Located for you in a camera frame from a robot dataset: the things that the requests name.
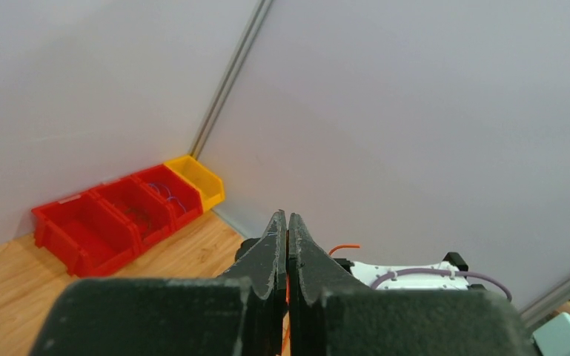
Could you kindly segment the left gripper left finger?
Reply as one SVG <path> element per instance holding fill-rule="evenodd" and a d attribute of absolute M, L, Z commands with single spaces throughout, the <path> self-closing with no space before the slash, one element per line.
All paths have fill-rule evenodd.
<path fill-rule="evenodd" d="M 276 211 L 263 235 L 220 276 L 241 280 L 242 325 L 238 355 L 280 355 L 287 311 L 287 221 Z"/>

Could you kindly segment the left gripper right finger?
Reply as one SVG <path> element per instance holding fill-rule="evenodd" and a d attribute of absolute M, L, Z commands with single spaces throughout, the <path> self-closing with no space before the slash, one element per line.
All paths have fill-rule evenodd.
<path fill-rule="evenodd" d="M 363 283 L 348 273 L 314 241 L 303 218 L 288 223 L 289 326 L 292 355 L 327 355 L 330 336 L 339 325 L 331 303 Z"/>

